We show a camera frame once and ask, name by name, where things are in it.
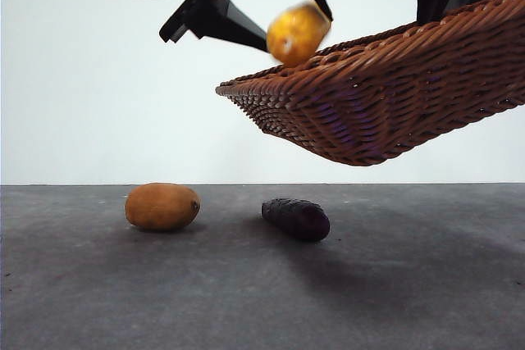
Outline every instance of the yellow fruit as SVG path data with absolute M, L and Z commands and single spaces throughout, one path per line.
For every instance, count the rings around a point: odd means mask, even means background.
M 126 199 L 126 219 L 145 230 L 178 230 L 197 216 L 200 198 L 179 184 L 143 184 Z
M 286 67 L 308 60 L 330 30 L 331 22 L 315 3 L 307 2 L 278 16 L 268 28 L 268 51 Z

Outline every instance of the brown wicker basket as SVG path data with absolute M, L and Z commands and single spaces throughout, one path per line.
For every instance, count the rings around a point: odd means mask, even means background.
M 525 103 L 525 0 L 486 0 L 222 83 L 268 134 L 370 166 Z

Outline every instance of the motion-blurred fruit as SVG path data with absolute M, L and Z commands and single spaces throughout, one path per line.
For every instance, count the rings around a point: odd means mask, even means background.
M 331 22 L 315 3 L 307 2 L 278 16 L 268 28 L 268 51 L 286 67 L 308 60 L 330 30 Z

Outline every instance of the white wall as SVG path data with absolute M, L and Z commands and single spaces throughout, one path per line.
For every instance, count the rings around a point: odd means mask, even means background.
M 2 0 L 2 183 L 525 181 L 525 108 L 379 166 L 351 167 L 261 133 L 217 96 L 265 53 L 158 29 L 183 0 Z M 263 28 L 303 0 L 233 0 Z M 413 20 L 415 0 L 329 0 L 324 45 Z

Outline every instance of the wicker basket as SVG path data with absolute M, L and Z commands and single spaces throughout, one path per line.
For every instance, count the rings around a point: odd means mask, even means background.
M 525 103 L 525 0 L 486 0 L 222 83 L 268 134 L 370 166 Z

